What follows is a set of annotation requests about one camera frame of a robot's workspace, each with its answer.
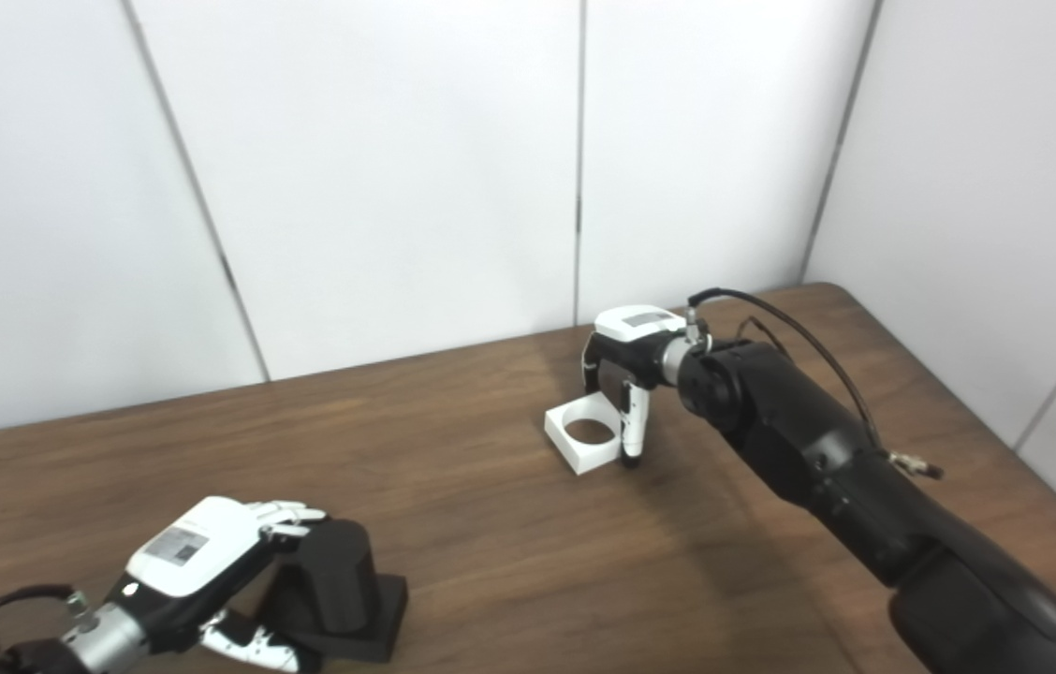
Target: cable connector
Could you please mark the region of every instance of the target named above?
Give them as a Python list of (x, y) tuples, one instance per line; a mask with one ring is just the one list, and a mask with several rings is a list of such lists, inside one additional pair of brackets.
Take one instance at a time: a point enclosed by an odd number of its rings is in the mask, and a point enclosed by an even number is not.
[(899, 452), (885, 451), (887, 461), (899, 466), (903, 472), (912, 478), (930, 478), (931, 480), (943, 480), (944, 469), (939, 465), (927, 464), (920, 456), (901, 455)]
[(91, 611), (91, 604), (87, 602), (87, 597), (78, 589), (67, 597), (67, 613), (74, 620), (75, 629), (79, 632), (88, 633), (99, 626), (99, 618)]

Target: white robotic hand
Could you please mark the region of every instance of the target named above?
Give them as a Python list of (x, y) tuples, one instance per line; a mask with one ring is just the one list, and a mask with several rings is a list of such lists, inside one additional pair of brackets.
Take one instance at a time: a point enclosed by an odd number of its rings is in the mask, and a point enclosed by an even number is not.
[[(306, 507), (300, 502), (250, 503), (258, 520), (258, 532), (272, 539), (301, 539), (309, 532), (304, 522), (323, 521), (322, 509)], [(234, 611), (221, 610), (203, 624), (200, 643), (204, 648), (233, 660), (277, 671), (319, 670), (319, 657), (296, 647)]]
[(226, 605), (326, 517), (298, 502), (208, 497), (131, 556), (95, 625), (76, 628), (65, 643), (92, 674), (121, 674), (147, 655), (197, 643), (272, 670), (318, 670), (316, 654)]
[(188, 597), (202, 592), (256, 546), (305, 537), (309, 529), (304, 523), (324, 517), (322, 509), (298, 502), (242, 504), (208, 497), (142, 546), (129, 559), (127, 572), (166, 596)]

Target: robot finger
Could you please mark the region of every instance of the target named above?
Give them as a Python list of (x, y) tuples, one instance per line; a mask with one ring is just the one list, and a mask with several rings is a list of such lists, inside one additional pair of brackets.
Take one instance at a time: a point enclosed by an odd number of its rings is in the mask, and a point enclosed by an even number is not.
[(302, 502), (254, 502), (246, 504), (249, 509), (253, 512), (264, 513), (264, 512), (275, 512), (277, 509), (294, 508), (294, 507), (307, 507), (307, 504)]
[(285, 522), (300, 524), (301, 522), (324, 520), (324, 517), (327, 517), (327, 512), (322, 511), (322, 509), (310, 507), (285, 508), (275, 512), (259, 513), (258, 522), (263, 526), (267, 524), (283, 524)]
[(289, 539), (302, 539), (309, 531), (310, 529), (307, 526), (296, 524), (268, 524), (266, 528), (266, 532), (269, 532), (270, 537), (286, 537)]

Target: silver cylinder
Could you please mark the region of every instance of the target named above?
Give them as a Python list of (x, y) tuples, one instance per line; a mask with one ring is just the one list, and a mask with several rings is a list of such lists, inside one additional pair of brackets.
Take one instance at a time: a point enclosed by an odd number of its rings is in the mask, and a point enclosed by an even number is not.
[(95, 628), (67, 632), (62, 643), (78, 657), (91, 674), (125, 674), (150, 655), (150, 641), (137, 621), (114, 603), (95, 612)]
[(678, 368), (681, 367), (681, 359), (686, 357), (690, 351), (690, 341), (685, 337), (675, 337), (674, 340), (665, 344), (665, 351), (661, 354), (661, 375), (671, 387), (678, 385)]

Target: label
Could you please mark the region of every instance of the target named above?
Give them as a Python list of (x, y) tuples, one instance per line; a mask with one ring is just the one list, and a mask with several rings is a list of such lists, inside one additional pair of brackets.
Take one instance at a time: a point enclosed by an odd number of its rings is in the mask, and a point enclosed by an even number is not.
[(202, 537), (202, 535), (194, 531), (187, 531), (187, 529), (180, 529), (177, 526), (171, 526), (171, 528), (157, 535), (157, 538), (151, 541), (150, 545), (146, 546), (144, 551), (147, 555), (164, 560), (164, 562), (173, 563), (174, 566), (183, 566), (207, 542), (207, 537)]
[(631, 325), (631, 327), (639, 327), (641, 324), (646, 323), (661, 323), (662, 320), (674, 318), (671, 313), (662, 312), (648, 312), (639, 313), (636, 316), (629, 316), (623, 320), (624, 323)]

